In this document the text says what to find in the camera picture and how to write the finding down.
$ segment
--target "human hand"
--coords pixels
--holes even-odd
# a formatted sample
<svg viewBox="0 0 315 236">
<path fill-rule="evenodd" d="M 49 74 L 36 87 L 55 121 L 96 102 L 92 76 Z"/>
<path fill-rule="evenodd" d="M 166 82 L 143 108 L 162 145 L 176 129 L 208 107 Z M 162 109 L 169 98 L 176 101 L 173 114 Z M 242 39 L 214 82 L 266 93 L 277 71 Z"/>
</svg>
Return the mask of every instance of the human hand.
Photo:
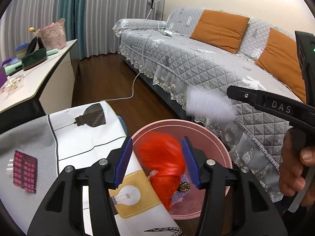
<svg viewBox="0 0 315 236">
<path fill-rule="evenodd" d="M 305 179 L 301 176 L 303 165 L 311 167 L 315 165 L 315 146 L 303 148 L 298 157 L 292 150 L 292 133 L 287 131 L 281 149 L 282 160 L 279 172 L 279 188 L 286 196 L 293 196 L 305 187 Z M 301 206 L 312 205 L 315 201 L 315 180 L 311 183 Z"/>
</svg>

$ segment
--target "pink plastic bucket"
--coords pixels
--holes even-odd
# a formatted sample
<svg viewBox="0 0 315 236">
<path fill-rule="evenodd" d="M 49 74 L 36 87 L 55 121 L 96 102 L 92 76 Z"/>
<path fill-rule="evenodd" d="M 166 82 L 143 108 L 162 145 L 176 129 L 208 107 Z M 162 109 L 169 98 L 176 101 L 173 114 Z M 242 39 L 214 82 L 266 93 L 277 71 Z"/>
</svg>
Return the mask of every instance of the pink plastic bucket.
<svg viewBox="0 0 315 236">
<path fill-rule="evenodd" d="M 149 131 L 168 133 L 181 142 L 184 136 L 189 137 L 192 145 L 203 150 L 208 158 L 214 159 L 221 165 L 232 168 L 232 161 L 223 143 L 206 128 L 185 120 L 160 120 L 148 124 L 138 130 L 133 136 L 133 151 L 137 155 L 139 139 Z M 144 172 L 149 175 L 150 170 L 141 164 Z M 199 191 L 193 184 L 190 184 L 190 191 L 184 197 L 184 201 L 172 206 L 170 215 L 174 220 L 193 219 L 200 216 L 204 200 L 204 190 Z"/>
</svg>

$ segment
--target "throw pillow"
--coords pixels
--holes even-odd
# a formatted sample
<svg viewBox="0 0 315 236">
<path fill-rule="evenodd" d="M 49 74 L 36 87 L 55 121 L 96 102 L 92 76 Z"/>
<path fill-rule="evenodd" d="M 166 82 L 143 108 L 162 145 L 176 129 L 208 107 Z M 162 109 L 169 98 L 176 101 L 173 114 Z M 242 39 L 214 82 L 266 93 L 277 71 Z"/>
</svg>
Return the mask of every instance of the throw pillow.
<svg viewBox="0 0 315 236">
<path fill-rule="evenodd" d="M 270 28 L 266 47 L 255 64 L 288 85 L 306 103 L 305 83 L 294 40 Z"/>
<path fill-rule="evenodd" d="M 248 17 L 204 10 L 190 38 L 236 54 L 248 21 Z"/>
</svg>

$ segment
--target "metal screw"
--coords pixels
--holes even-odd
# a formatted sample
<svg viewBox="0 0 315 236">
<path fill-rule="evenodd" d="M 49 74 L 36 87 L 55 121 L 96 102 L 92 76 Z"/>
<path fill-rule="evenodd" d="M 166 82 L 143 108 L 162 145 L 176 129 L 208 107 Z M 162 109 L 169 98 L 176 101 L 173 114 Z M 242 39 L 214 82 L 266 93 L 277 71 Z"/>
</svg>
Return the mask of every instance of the metal screw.
<svg viewBox="0 0 315 236">
<path fill-rule="evenodd" d="M 107 163 L 108 163 L 108 160 L 106 160 L 106 159 L 99 160 L 100 165 L 106 165 Z"/>
<path fill-rule="evenodd" d="M 249 168 L 246 166 L 241 167 L 241 171 L 244 173 L 248 173 L 249 172 Z"/>
<path fill-rule="evenodd" d="M 65 167 L 65 172 L 71 172 L 73 170 L 72 166 Z"/>
<path fill-rule="evenodd" d="M 210 166 L 213 166 L 213 165 L 215 165 L 215 160 L 208 159 L 207 160 L 207 164 L 210 165 Z"/>
</svg>

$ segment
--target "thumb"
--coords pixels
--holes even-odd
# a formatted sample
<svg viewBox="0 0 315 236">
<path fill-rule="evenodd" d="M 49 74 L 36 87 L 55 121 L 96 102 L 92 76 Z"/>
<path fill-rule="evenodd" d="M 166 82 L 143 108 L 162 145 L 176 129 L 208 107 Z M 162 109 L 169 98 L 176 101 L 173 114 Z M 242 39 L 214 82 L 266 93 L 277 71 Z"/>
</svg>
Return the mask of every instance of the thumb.
<svg viewBox="0 0 315 236">
<path fill-rule="evenodd" d="M 315 165 L 315 147 L 305 147 L 300 152 L 300 160 L 305 166 L 311 167 Z"/>
</svg>

